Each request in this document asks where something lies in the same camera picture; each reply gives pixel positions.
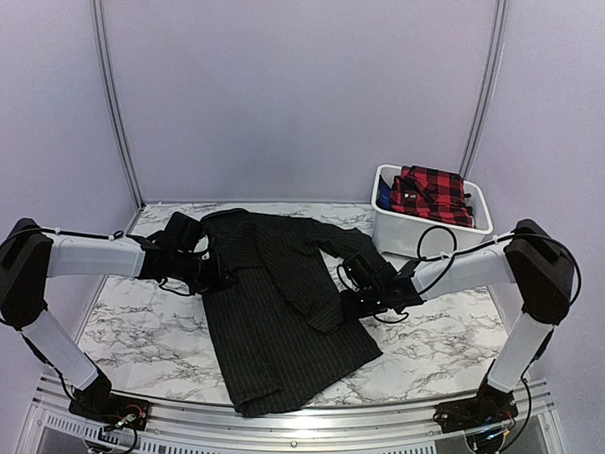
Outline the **black pinstriped long sleeve shirt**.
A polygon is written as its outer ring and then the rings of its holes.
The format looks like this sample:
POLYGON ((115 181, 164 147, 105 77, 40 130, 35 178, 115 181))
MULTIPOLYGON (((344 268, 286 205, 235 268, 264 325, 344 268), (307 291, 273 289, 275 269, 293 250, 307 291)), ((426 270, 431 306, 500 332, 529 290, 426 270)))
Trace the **black pinstriped long sleeve shirt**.
POLYGON ((246 417, 299 409, 382 354, 345 320, 323 257, 346 259, 371 239, 312 218, 225 210, 202 218, 234 285, 203 306, 229 397, 246 417))

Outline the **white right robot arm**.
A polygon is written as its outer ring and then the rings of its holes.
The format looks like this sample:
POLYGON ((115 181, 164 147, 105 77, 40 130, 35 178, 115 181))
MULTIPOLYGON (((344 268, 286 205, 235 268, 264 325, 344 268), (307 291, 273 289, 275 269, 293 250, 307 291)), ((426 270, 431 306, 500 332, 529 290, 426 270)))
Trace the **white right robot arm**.
POLYGON ((521 312, 479 395, 468 405, 469 416, 479 424, 491 422, 505 408, 505 396, 544 351, 582 286, 576 257, 531 219, 522 219, 512 231, 467 249, 418 254, 400 269, 373 246, 363 246, 345 259, 339 274, 352 283, 340 294, 348 320, 389 310, 401 314, 408 307, 475 288, 517 287, 523 301, 521 312))

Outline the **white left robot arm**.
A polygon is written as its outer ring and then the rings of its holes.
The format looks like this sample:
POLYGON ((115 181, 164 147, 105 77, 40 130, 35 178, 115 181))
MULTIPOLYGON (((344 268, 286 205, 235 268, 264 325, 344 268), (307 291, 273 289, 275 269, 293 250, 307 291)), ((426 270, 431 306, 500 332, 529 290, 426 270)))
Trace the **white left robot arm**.
POLYGON ((202 224, 182 213, 150 236, 94 235, 46 228, 20 219, 1 244, 1 322, 21 335, 34 355, 74 387, 73 400, 100 421, 118 414, 112 383, 52 315, 45 300, 51 278, 112 275, 172 279, 189 294, 226 288, 232 274, 202 224))

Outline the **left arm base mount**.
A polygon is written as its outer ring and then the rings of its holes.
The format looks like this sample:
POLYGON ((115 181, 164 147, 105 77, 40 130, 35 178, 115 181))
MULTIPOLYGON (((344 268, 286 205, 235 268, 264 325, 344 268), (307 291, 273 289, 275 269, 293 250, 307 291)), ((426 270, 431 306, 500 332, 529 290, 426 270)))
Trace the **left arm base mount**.
POLYGON ((74 389, 69 411, 100 422, 107 430, 134 428, 144 430, 150 411, 150 402, 114 393, 110 388, 91 385, 81 391, 74 389))

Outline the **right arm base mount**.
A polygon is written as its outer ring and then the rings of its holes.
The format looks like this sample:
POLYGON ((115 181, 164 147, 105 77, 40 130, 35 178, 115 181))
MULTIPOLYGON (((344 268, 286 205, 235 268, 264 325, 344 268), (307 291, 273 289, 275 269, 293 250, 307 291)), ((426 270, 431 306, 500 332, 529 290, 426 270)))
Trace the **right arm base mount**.
POLYGON ((433 421, 443 433, 488 426, 519 414, 513 400, 513 391, 497 390, 484 379, 474 396, 439 403, 433 421))

